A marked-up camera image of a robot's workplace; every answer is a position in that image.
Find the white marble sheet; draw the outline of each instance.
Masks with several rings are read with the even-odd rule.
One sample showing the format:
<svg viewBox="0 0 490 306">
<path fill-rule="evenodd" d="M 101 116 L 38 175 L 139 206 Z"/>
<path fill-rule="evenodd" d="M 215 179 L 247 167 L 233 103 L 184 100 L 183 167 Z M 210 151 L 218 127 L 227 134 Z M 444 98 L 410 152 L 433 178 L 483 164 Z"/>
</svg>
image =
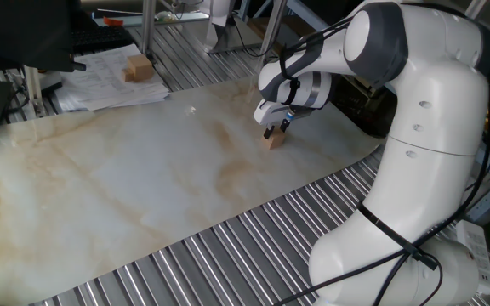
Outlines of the white marble sheet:
<svg viewBox="0 0 490 306">
<path fill-rule="evenodd" d="M 332 105 L 267 150 L 249 79 L 0 126 L 0 305 L 49 298 L 367 156 Z"/>
</svg>

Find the computer monitor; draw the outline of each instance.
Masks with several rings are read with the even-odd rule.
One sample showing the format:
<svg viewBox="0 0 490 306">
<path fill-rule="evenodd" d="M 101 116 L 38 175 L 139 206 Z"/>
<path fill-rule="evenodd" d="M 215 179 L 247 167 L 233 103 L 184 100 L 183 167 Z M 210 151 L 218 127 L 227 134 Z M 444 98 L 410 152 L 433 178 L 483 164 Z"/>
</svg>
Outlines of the computer monitor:
<svg viewBox="0 0 490 306">
<path fill-rule="evenodd" d="M 73 71 L 66 0 L 0 0 L 0 70 Z"/>
<path fill-rule="evenodd" d="M 92 31 L 98 24 L 82 9 L 81 0 L 66 0 L 69 9 L 71 31 Z"/>
</svg>

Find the paper document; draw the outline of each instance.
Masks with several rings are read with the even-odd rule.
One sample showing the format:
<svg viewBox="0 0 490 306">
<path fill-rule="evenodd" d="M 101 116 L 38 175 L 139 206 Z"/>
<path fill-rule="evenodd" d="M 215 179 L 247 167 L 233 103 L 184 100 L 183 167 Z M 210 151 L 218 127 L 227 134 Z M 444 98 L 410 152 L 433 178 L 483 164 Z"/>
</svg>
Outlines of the paper document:
<svg viewBox="0 0 490 306">
<path fill-rule="evenodd" d="M 122 70 L 128 66 L 128 56 L 138 55 L 134 44 L 76 57 L 75 61 L 86 65 L 86 71 L 62 72 L 62 88 L 56 92 L 64 104 L 62 109 L 91 111 L 114 105 L 133 105 L 136 102 L 150 103 L 162 100 L 168 89 L 156 73 L 142 82 L 125 82 Z"/>
</svg>

